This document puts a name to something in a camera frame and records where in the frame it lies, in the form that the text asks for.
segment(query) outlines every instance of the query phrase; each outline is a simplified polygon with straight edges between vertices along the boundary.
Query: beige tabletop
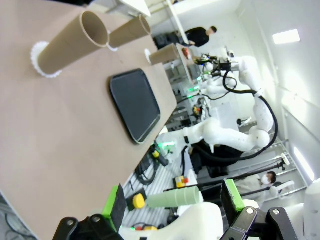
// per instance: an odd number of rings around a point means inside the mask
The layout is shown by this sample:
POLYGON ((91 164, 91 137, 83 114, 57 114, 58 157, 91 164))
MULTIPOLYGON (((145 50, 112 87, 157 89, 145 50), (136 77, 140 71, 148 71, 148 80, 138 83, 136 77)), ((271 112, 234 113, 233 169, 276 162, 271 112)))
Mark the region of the beige tabletop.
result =
MULTIPOLYGON (((84 9, 44 0, 2 0, 0 8, 0 189, 41 240, 60 220, 83 220, 124 184, 176 108, 162 64, 149 66, 144 37, 102 49, 65 68, 56 79, 33 69, 30 50, 50 41, 84 9), (144 144, 134 144, 113 104, 108 78, 141 68, 161 111, 144 144)), ((111 31, 124 21, 99 15, 111 31)))

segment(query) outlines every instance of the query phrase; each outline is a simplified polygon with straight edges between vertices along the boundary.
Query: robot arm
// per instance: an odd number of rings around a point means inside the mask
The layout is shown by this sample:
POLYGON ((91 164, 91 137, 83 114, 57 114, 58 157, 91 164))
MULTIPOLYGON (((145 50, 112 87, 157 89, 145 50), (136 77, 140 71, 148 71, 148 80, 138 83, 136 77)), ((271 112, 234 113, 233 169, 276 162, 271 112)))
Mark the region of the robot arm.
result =
MULTIPOLYGON (((237 81, 234 79, 235 76, 232 72, 229 72, 227 75, 226 84, 229 88, 234 89, 237 86, 237 81)), ((226 94, 228 90, 226 90, 223 86, 223 78, 220 77, 219 79, 209 79, 208 81, 204 82, 200 86, 201 93, 204 95, 212 96, 217 94, 226 94)))
MULTIPOLYGON (((211 146, 212 152, 214 145, 226 145, 242 152, 248 152, 254 147, 265 148, 268 146, 270 143, 268 132, 272 129, 274 121, 268 106, 259 98, 263 91, 260 87, 261 76, 259 74, 257 61, 250 56, 241 57, 237 60, 239 61, 237 69, 239 71, 239 81, 248 85, 256 92, 254 95, 255 105, 253 112, 256 117, 257 126, 253 126, 249 130, 249 134, 244 134, 233 129, 222 128, 219 121, 210 118, 182 130, 164 133, 158 137, 157 142, 175 143, 175 149, 170 149, 170 151, 173 152, 173 154, 169 156, 170 158, 177 158, 187 144, 196 144, 202 139, 211 146)), ((207 92, 211 89, 220 91, 218 86, 219 84, 215 83, 215 85, 210 88, 210 83, 207 83, 206 90, 207 92)))

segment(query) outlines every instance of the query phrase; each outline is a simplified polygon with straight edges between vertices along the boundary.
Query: face mask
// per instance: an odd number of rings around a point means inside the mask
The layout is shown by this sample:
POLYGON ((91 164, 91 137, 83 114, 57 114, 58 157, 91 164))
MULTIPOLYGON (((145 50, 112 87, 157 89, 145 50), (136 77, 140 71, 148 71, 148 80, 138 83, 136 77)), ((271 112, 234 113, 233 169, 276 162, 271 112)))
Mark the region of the face mask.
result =
POLYGON ((271 182, 269 182, 269 179, 268 179, 267 175, 263 175, 263 177, 261 178, 261 182, 262 182, 264 185, 269 185, 269 184, 271 184, 271 182))

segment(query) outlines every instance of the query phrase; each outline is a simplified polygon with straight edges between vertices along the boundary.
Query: pale green cylinder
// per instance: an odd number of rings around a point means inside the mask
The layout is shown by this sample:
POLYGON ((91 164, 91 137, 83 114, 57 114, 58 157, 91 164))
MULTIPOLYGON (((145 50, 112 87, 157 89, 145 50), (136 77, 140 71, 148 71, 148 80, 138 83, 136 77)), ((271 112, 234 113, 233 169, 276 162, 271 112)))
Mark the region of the pale green cylinder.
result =
POLYGON ((180 206, 200 203, 199 188, 197 186, 185 187, 165 191, 156 195, 148 196, 146 203, 150 208, 176 208, 180 206))

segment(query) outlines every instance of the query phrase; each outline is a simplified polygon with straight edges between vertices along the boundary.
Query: black tray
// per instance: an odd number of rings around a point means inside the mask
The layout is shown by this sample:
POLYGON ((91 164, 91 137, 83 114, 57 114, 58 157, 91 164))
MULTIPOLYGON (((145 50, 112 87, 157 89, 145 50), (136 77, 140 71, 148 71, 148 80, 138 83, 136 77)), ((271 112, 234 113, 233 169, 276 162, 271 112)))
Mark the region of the black tray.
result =
POLYGON ((111 77, 110 92, 132 139, 141 144, 160 120, 160 108, 141 69, 111 77))

